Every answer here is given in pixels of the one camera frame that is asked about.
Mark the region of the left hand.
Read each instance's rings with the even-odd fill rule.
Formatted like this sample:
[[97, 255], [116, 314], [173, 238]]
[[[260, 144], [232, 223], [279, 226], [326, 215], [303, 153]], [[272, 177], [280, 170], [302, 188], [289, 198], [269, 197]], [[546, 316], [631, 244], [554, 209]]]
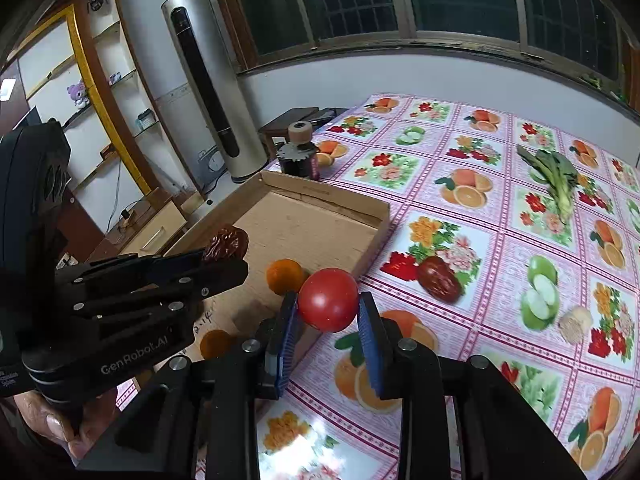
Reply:
[[61, 445], [74, 460], [82, 460], [85, 457], [119, 414], [116, 388], [84, 405], [84, 418], [77, 431], [73, 430], [70, 421], [55, 411], [38, 392], [20, 393], [12, 400], [31, 430], [40, 437]]

